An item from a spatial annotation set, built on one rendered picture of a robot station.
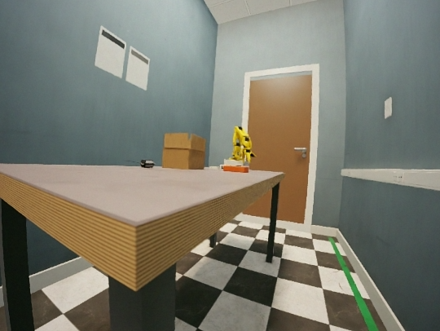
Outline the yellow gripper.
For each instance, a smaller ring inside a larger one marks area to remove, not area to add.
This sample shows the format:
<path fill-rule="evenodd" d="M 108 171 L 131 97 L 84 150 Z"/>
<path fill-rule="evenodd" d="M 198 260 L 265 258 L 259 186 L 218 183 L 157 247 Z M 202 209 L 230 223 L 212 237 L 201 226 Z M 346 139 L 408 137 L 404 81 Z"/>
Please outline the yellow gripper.
<path fill-rule="evenodd" d="M 242 161 L 243 161 L 243 163 L 244 163 L 244 157 L 245 157 L 245 155 L 246 155 L 247 158 L 248 158 L 248 162 L 250 162 L 250 157 L 256 157 L 256 156 L 251 152 L 250 148 L 241 148 L 241 149 L 240 149 L 240 154 L 241 154 L 241 156 L 242 156 Z"/>

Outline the orange digital multimeter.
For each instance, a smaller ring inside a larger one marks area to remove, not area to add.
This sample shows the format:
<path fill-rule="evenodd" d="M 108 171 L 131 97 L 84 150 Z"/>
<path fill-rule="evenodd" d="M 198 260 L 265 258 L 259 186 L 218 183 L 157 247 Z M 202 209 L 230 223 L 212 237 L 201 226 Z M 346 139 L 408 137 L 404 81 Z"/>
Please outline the orange digital multimeter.
<path fill-rule="evenodd" d="M 249 168 L 248 167 L 244 168 L 244 167 L 245 166 L 241 166 L 241 165 L 237 165 L 237 166 L 224 165 L 223 166 L 223 171 L 248 173 L 249 172 Z"/>

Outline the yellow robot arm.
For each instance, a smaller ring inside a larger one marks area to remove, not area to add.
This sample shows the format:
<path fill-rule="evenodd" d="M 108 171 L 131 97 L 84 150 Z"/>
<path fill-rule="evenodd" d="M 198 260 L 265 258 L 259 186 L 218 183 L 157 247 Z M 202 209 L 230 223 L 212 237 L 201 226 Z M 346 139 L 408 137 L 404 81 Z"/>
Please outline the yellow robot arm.
<path fill-rule="evenodd" d="M 246 132 L 245 132 L 243 127 L 240 127 L 240 126 L 236 126 L 235 127 L 235 132 L 234 132 L 234 135 L 233 135 L 233 145 L 234 145 L 234 152 L 232 153 L 233 158 L 229 158 L 229 160 L 235 160 L 236 159 L 237 161 L 242 161 L 242 158 L 240 158 L 241 146 L 243 146 L 244 148 L 251 148 L 252 143 L 250 141 L 249 135 L 245 134 L 245 133 Z M 236 142 L 237 139 L 239 140 L 238 143 Z M 245 141 L 248 141 L 249 143 L 247 143 Z"/>

